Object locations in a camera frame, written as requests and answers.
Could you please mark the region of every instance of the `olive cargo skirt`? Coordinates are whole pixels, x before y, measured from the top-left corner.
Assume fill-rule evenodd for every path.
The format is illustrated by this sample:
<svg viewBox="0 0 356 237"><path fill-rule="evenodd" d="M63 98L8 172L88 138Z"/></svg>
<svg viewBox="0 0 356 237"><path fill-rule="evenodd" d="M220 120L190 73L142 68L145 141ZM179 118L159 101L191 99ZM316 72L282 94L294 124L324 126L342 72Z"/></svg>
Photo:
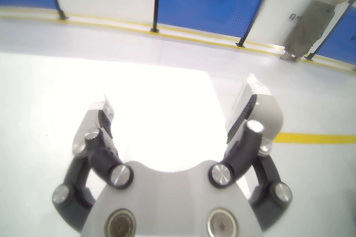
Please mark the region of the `olive cargo skirt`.
<svg viewBox="0 0 356 237"><path fill-rule="evenodd" d="M334 14L334 6L313 0L301 20L288 35L285 50L296 57L303 57L322 37Z"/></svg>

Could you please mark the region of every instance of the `woman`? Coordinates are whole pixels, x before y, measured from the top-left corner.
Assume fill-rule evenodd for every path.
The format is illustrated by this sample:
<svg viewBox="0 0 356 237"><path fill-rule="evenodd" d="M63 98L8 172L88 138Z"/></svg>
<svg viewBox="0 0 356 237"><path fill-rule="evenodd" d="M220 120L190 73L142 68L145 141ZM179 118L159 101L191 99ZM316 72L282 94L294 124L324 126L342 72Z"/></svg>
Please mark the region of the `woman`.
<svg viewBox="0 0 356 237"><path fill-rule="evenodd" d="M299 62L307 54L314 43L321 38L334 16L336 5L347 0L313 0L305 11L302 19L287 37L284 61Z"/></svg>

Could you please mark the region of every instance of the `yellow floor line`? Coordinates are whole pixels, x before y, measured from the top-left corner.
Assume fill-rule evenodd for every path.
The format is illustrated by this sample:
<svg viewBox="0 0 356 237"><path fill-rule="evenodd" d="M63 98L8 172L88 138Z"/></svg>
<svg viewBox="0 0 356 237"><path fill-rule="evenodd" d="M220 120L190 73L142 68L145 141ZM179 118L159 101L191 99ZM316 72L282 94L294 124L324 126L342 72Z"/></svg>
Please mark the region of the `yellow floor line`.
<svg viewBox="0 0 356 237"><path fill-rule="evenodd" d="M225 48L232 48L232 49L241 50L241 51L248 51L248 52L252 52L252 53L268 54L268 55L271 55L271 56L280 56L281 55L281 54L277 54L277 53L271 53L271 52L263 51L261 49L239 48L236 45L221 44L221 43L212 42L212 41L205 41L205 40L194 39L194 38L186 38L186 37L183 37L183 36L176 36L176 35L170 35L170 34L153 33L153 32L150 32L150 31L127 28L127 27L122 27L122 26L117 26L117 25L106 25L106 24L98 24L98 23L92 23L92 22L74 21L74 20L70 20L70 19L68 19L68 20L59 20L59 19L48 19L48 18L29 17L29 16L0 16L0 18L25 19L25 20L37 20L37 21L51 21L51 22L60 22L60 23L63 23L63 24L78 24L78 25L89 25L89 26L104 27L104 28L111 28L111 29L120 29L120 30L126 30L126 31L137 32L137 33L144 33L144 34L149 34L149 35L156 35L156 36L159 35L159 36L172 38L172 39L193 41L193 42L207 44L207 45L222 46L222 47L225 47ZM332 66L332 65L327 65L327 64L318 63L318 62L311 62L311 61L308 61L306 59L301 59L300 61L304 62L304 63L313 63L313 64L317 64L317 65L320 65L320 66L324 66L324 67L340 70L340 71L343 71L343 72L355 74L355 72L353 72L351 69L350 70L342 69L342 68L335 67L335 66Z"/></svg>
<svg viewBox="0 0 356 237"><path fill-rule="evenodd" d="M323 60L323 61L327 61L327 62L330 62L330 63L339 64L339 65L342 65L344 67L355 67L355 65L352 65L352 64L349 64L349 63L345 63L345 62L341 62L341 61L338 61L338 60L335 60L335 59L331 59L331 58L324 58L323 56L320 56L318 54L316 54L314 56L314 58L317 58L317 59L320 59L320 60Z"/></svg>
<svg viewBox="0 0 356 237"><path fill-rule="evenodd" d="M44 13L44 14L52 14L57 15L59 17L58 11L55 9L41 9L41 8L17 8L17 7L6 7L1 6L0 11L6 12L19 12L19 13Z"/></svg>
<svg viewBox="0 0 356 237"><path fill-rule="evenodd" d="M183 33L189 33L189 34L195 34L195 35L200 35L200 36L205 36L205 37L209 37L209 38L217 38L217 39L225 39L225 40L232 40L235 43L238 43L240 39L236 39L236 38L229 38L226 36L217 36L217 35L212 35L212 34L206 34L206 33L200 33L200 32L194 32L194 31L190 31L190 30L183 30L183 29L177 29L177 28L171 28L168 26L157 26L158 29L167 29L167 30L172 30L172 31L178 31L178 32L183 32ZM265 44L258 44L258 43L251 43L249 41L245 41L246 44L250 44L250 45L258 45L258 46L263 46L265 48L271 48L271 49L275 49L274 46L271 45L265 45Z"/></svg>
<svg viewBox="0 0 356 237"><path fill-rule="evenodd" d="M274 143L356 144L356 135L280 133Z"/></svg>
<svg viewBox="0 0 356 237"><path fill-rule="evenodd" d="M120 23L126 23L126 24L133 24L133 25L140 25L140 26L146 26L151 28L152 25L150 24L144 24L144 23L137 23L137 22L132 22L132 21L123 21L123 20L118 20L118 19L110 19L110 18L105 18L105 17L94 17L94 16L87 16L87 15L79 15L79 14L66 14L67 17L81 17L81 18L90 18L90 19L98 19L98 20L106 20L106 21L113 21L113 22L120 22Z"/></svg>

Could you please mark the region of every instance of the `white table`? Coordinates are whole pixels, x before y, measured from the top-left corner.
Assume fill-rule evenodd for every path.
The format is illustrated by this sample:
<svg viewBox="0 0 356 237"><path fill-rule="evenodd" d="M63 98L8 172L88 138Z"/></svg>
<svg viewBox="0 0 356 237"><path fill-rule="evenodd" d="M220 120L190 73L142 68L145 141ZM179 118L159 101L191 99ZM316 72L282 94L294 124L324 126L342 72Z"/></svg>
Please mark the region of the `white table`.
<svg viewBox="0 0 356 237"><path fill-rule="evenodd" d="M179 171L224 155L225 119L201 71L1 53L0 81L2 236L78 236L51 196L97 93L115 110L112 134L124 162ZM244 178L239 185L249 196ZM91 173L88 187L97 198L104 183Z"/></svg>

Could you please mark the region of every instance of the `metal pivot cap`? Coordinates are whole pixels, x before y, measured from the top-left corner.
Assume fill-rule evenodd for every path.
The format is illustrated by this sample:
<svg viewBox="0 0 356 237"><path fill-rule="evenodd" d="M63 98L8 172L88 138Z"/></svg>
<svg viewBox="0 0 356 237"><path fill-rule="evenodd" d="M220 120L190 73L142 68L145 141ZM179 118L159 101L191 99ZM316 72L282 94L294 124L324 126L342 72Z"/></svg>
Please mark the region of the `metal pivot cap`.
<svg viewBox="0 0 356 237"><path fill-rule="evenodd" d="M69 195L68 186L61 184L53 192L52 201L55 204L61 204L62 202L64 202L67 199L68 195Z"/></svg>
<svg viewBox="0 0 356 237"><path fill-rule="evenodd" d="M217 184L225 186L231 181L231 172L224 164L219 163L212 167L211 177Z"/></svg>
<svg viewBox="0 0 356 237"><path fill-rule="evenodd" d="M84 134L84 137L86 140L92 140L94 138L97 138L100 133L100 130L96 127L91 128Z"/></svg>
<svg viewBox="0 0 356 237"><path fill-rule="evenodd" d="M284 183L278 183L275 186L275 194L278 199L282 200L285 203L291 201L292 199L292 192L290 188Z"/></svg>
<svg viewBox="0 0 356 237"><path fill-rule="evenodd" d="M71 151L75 157L78 157L85 152L85 147L86 147L85 141L80 141L73 144Z"/></svg>
<svg viewBox="0 0 356 237"><path fill-rule="evenodd" d="M131 172L128 166L118 165L116 166L111 173L110 181L112 185L116 187L124 186L130 180Z"/></svg>
<svg viewBox="0 0 356 237"><path fill-rule="evenodd" d="M246 126L248 127L248 129L250 129L251 131L255 132L255 133L262 133L263 132L263 125L256 121L256 120L249 120L246 123Z"/></svg>

